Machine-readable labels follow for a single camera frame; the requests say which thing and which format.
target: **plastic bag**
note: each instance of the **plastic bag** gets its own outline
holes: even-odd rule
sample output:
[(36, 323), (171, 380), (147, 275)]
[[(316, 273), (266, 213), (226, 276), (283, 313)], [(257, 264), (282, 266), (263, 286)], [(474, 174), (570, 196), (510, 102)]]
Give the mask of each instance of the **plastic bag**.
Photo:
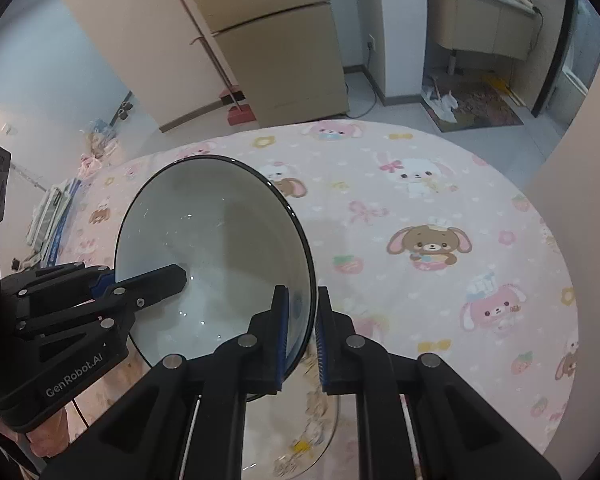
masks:
[(78, 168), (77, 178), (84, 180), (92, 174), (97, 173), (102, 168), (102, 163), (93, 155), (82, 154), (80, 158), (80, 168)]
[(87, 153), (97, 159), (101, 159), (107, 154), (107, 145), (118, 134), (112, 126), (109, 126), (102, 119), (89, 122), (80, 132), (84, 135)]

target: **baseboard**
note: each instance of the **baseboard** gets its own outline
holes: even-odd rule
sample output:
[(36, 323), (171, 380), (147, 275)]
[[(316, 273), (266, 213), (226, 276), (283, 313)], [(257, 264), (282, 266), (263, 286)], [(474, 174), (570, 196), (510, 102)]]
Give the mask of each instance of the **baseboard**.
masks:
[(222, 101), (220, 99), (218, 99), (218, 101), (214, 101), (211, 104), (201, 106), (200, 108), (196, 108), (195, 110), (193, 110), (192, 112), (189, 112), (188, 114), (184, 114), (184, 115), (174, 119), (173, 121), (170, 121), (169, 123), (163, 124), (162, 126), (160, 126), (160, 131), (165, 134), (169, 130), (173, 130), (176, 126), (180, 126), (181, 124), (184, 124), (187, 121), (195, 119), (196, 117), (200, 117), (200, 115), (208, 114), (209, 112), (218, 110), (218, 109), (222, 108), (223, 106), (224, 106), (224, 104), (222, 103)]
[(391, 97), (385, 96), (384, 92), (382, 92), (382, 90), (378, 86), (378, 83), (376, 82), (376, 80), (373, 77), (373, 75), (371, 74), (371, 72), (369, 72), (369, 70), (364, 65), (349, 65), (349, 66), (342, 67), (342, 69), (344, 70), (345, 74), (353, 74), (356, 72), (362, 72), (365, 75), (366, 80), (369, 81), (371, 88), (374, 89), (374, 92), (378, 96), (378, 99), (380, 99), (382, 106), (406, 105), (406, 104), (410, 104), (410, 103), (421, 103), (422, 102), (422, 97), (420, 96), (420, 94), (395, 95), (395, 96), (391, 96)]
[(364, 69), (364, 65), (349, 65), (342, 67), (342, 71), (345, 74), (355, 74), (356, 72), (362, 72)]
[[(371, 85), (371, 87), (374, 89), (374, 92), (380, 99), (382, 106), (395, 106), (395, 105), (404, 105), (404, 104), (421, 103), (422, 102), (422, 98), (420, 97), (420, 94), (396, 95), (396, 96), (386, 97), (384, 95), (384, 92), (382, 92), (382, 90), (378, 86), (378, 83), (376, 82), (374, 77), (371, 75), (371, 72), (369, 72), (369, 70), (367, 70), (366, 66), (364, 66), (364, 65), (349, 65), (349, 66), (342, 67), (342, 69), (345, 74), (353, 74), (356, 72), (362, 72), (365, 75), (366, 79), (369, 81), (369, 84)], [(166, 133), (169, 130), (172, 130), (173, 128), (175, 128), (176, 126), (180, 126), (181, 124), (184, 124), (187, 121), (195, 119), (196, 117), (200, 117), (200, 115), (208, 114), (209, 112), (218, 110), (218, 109), (222, 108), (223, 106), (224, 106), (224, 104), (222, 104), (221, 100), (214, 101), (213, 103), (202, 106), (200, 108), (197, 108), (197, 109), (189, 112), (188, 114), (184, 114), (184, 115), (174, 119), (173, 121), (170, 121), (169, 123), (163, 124), (162, 126), (160, 126), (160, 131), (162, 133)]]

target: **person's hand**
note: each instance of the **person's hand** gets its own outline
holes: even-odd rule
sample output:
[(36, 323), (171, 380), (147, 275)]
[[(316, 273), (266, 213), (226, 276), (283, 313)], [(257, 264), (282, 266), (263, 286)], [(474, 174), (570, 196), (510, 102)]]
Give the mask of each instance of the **person's hand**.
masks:
[[(7, 428), (0, 420), (0, 433), (5, 437), (18, 441), (18, 434)], [(40, 424), (35, 430), (27, 433), (32, 452), (39, 457), (55, 456), (69, 445), (69, 425), (66, 410), (62, 408)]]

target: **white bowl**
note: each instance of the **white bowl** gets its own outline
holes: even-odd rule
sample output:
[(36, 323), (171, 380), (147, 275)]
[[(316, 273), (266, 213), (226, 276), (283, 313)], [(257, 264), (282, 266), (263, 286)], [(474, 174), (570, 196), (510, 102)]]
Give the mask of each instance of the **white bowl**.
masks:
[(291, 298), (285, 377), (304, 354), (317, 286), (304, 232), (284, 197), (257, 171), (218, 155), (179, 160), (156, 173), (126, 212), (116, 280), (178, 264), (184, 290), (136, 313), (133, 342), (155, 365), (191, 359), (247, 332), (276, 285)]

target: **screw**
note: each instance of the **screw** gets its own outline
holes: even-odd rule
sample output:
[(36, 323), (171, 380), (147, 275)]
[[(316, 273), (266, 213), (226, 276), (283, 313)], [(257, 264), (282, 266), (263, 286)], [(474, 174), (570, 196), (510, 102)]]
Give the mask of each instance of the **screw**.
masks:
[(422, 364), (424, 364), (427, 368), (437, 368), (438, 366), (440, 366), (440, 358), (435, 355), (435, 354), (431, 354), (431, 353), (427, 353), (427, 354), (422, 354), (420, 356), (420, 360), (422, 361)]
[(258, 342), (258, 338), (253, 334), (242, 334), (238, 338), (238, 345), (244, 348), (250, 348)]
[(347, 337), (347, 345), (351, 348), (362, 348), (365, 345), (365, 338), (358, 334), (350, 335)]
[(182, 364), (182, 356), (178, 354), (169, 354), (162, 360), (162, 366), (169, 370), (175, 370)]

